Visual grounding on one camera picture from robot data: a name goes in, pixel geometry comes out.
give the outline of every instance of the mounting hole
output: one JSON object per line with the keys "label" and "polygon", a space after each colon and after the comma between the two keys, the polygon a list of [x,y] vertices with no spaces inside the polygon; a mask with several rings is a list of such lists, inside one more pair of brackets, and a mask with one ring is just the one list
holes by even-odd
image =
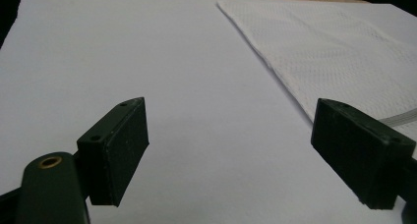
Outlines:
{"label": "mounting hole", "polygon": [[40,169],[53,168],[56,165],[60,164],[61,162],[62,162],[62,157],[60,156],[48,157],[39,162],[39,168]]}
{"label": "mounting hole", "polygon": [[92,136],[90,139],[92,141],[100,140],[101,136]]}

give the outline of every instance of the table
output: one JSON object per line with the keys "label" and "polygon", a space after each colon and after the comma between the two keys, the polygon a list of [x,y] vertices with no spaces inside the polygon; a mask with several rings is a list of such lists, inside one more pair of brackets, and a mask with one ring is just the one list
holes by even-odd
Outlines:
{"label": "table", "polygon": [[[403,200],[371,211],[323,162],[216,1],[23,0],[0,52],[0,193],[144,96],[149,148],[118,208],[89,205],[92,223],[400,223]],[[334,5],[417,43],[390,5]]]}

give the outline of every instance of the folded napkin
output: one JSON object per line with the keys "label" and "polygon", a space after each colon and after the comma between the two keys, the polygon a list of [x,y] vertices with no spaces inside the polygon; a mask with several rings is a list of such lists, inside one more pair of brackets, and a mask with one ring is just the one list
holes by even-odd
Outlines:
{"label": "folded napkin", "polygon": [[221,1],[217,5],[311,120],[318,98],[329,98],[417,140],[415,89],[387,72],[417,71],[415,47],[329,3]]}

